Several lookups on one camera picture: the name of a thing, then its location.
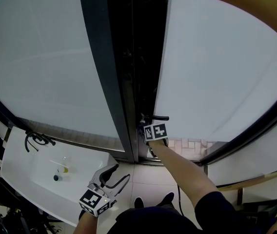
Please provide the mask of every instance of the frosted glass panel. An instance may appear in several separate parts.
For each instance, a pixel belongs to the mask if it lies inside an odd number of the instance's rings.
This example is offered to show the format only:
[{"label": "frosted glass panel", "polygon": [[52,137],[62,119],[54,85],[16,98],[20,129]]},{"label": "frosted glass panel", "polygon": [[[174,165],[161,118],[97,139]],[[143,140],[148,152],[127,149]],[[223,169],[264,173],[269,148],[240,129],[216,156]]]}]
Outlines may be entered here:
[{"label": "frosted glass panel", "polygon": [[118,137],[80,0],[0,0],[0,101],[20,118]]},{"label": "frosted glass panel", "polygon": [[277,100],[277,33],[219,0],[169,0],[156,115],[171,138],[230,141]]}]

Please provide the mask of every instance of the person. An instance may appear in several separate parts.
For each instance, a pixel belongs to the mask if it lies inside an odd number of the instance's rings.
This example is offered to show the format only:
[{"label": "person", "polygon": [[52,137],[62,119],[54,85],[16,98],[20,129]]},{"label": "person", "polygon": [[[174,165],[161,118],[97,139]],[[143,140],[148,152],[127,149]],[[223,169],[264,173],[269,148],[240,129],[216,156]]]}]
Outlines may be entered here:
[{"label": "person", "polygon": [[[108,234],[260,233],[260,230],[235,211],[200,167],[166,147],[162,140],[150,141],[149,145],[191,200],[202,230],[174,209],[174,194],[169,193],[154,207],[144,208],[142,200],[137,198],[135,208],[122,212]],[[96,217],[84,213],[74,234],[96,234],[97,222]]]}]

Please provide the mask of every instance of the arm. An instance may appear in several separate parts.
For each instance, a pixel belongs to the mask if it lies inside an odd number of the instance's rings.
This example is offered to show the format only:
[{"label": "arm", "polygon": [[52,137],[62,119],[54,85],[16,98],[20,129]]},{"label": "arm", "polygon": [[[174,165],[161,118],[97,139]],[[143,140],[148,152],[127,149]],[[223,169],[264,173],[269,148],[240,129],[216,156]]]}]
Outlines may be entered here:
[{"label": "arm", "polygon": [[74,231],[74,234],[96,234],[98,218],[84,213]]},{"label": "arm", "polygon": [[200,167],[166,147],[162,140],[150,141],[149,145],[189,197],[194,207],[208,193],[218,192],[216,186]]}]

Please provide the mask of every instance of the black cable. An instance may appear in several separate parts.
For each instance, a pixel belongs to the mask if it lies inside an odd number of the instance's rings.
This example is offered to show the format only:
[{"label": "black cable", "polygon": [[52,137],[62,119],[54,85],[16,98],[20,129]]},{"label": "black cable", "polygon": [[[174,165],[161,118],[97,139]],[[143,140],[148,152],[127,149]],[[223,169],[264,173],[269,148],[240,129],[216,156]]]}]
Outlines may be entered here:
[{"label": "black cable", "polygon": [[29,137],[31,137],[31,138],[33,139],[33,141],[34,141],[36,144],[39,144],[39,145],[42,145],[42,146],[47,145],[47,144],[49,143],[49,141],[47,140],[47,138],[42,137],[40,134],[38,134],[38,133],[36,133],[36,132],[29,132],[29,133],[27,133],[26,138],[25,138],[25,148],[26,148],[27,152],[30,152],[30,150],[29,150],[29,148],[28,148],[28,145],[27,145],[28,143],[29,143],[37,152],[39,151],[33,144],[30,143],[30,141],[28,140]]},{"label": "black cable", "polygon": [[37,149],[33,144],[31,144],[29,140],[27,140],[27,142],[28,142],[36,151],[38,151],[38,149]]},{"label": "black cable", "polygon": [[182,216],[184,216],[184,213],[183,213],[182,207],[181,207],[181,192],[179,190],[179,186],[178,186],[178,206],[179,206],[179,210],[181,211]]}]

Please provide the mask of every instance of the small bottle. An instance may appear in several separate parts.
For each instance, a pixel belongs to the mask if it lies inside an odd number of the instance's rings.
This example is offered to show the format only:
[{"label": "small bottle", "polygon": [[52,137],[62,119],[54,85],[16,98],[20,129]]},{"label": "small bottle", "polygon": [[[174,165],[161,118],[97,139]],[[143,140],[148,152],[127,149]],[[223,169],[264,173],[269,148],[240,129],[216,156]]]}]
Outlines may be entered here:
[{"label": "small bottle", "polygon": [[62,181],[62,176],[60,176],[60,175],[54,175],[53,179],[55,181]]}]

